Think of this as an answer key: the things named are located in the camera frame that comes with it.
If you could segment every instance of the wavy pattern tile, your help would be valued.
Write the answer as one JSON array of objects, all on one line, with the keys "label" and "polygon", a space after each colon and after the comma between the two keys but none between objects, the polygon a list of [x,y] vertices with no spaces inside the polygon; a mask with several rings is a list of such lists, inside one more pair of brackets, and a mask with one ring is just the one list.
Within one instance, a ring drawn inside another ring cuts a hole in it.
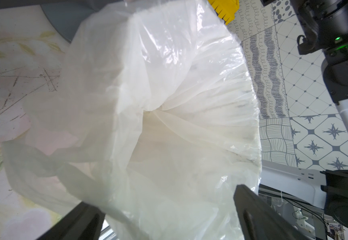
[{"label": "wavy pattern tile", "polygon": [[292,128],[289,118],[261,119],[259,134],[262,160],[296,167]]},{"label": "wavy pattern tile", "polygon": [[244,41],[273,25],[271,4],[263,7],[260,0],[239,0],[239,10],[228,28]]},{"label": "wavy pattern tile", "polygon": [[260,102],[260,118],[288,117],[285,85],[274,26],[242,41],[242,45]]}]

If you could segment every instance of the yellow object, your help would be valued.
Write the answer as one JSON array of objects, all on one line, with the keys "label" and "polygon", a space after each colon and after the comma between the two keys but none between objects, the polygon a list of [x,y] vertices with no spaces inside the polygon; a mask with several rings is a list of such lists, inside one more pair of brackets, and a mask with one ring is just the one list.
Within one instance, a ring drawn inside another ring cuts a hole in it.
[{"label": "yellow object", "polygon": [[208,0],[218,17],[225,21],[225,24],[233,21],[235,13],[239,9],[239,0]]}]

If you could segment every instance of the transparent plastic bag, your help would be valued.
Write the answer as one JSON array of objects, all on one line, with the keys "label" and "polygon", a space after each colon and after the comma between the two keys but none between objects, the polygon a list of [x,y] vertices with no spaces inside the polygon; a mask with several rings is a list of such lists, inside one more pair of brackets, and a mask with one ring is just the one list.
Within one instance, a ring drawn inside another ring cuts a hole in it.
[{"label": "transparent plastic bag", "polygon": [[258,190],[258,104],[236,36],[204,0],[114,3],[85,20],[58,91],[3,143],[18,193],[84,201],[126,239],[243,239],[235,186]]}]

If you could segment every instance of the patterned tile floor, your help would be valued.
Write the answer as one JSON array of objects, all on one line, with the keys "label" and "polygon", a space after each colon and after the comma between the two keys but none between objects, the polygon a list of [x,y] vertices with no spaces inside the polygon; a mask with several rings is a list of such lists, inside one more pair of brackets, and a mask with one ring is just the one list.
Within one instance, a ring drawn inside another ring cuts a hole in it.
[{"label": "patterned tile floor", "polygon": [[260,102],[263,160],[348,169],[348,133],[323,83],[322,51],[299,55],[303,34],[289,0],[240,0],[228,27],[242,41]]}]

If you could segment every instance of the floral tablecloth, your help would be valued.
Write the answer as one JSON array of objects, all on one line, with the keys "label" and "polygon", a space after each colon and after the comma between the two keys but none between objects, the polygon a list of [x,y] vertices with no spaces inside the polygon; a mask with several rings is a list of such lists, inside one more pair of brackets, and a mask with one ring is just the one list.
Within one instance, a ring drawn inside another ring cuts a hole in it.
[{"label": "floral tablecloth", "polygon": [[[40,6],[0,10],[0,147],[30,127],[22,109],[28,94],[58,90],[68,45]],[[0,150],[0,239],[33,240],[59,218],[11,189]]]}]

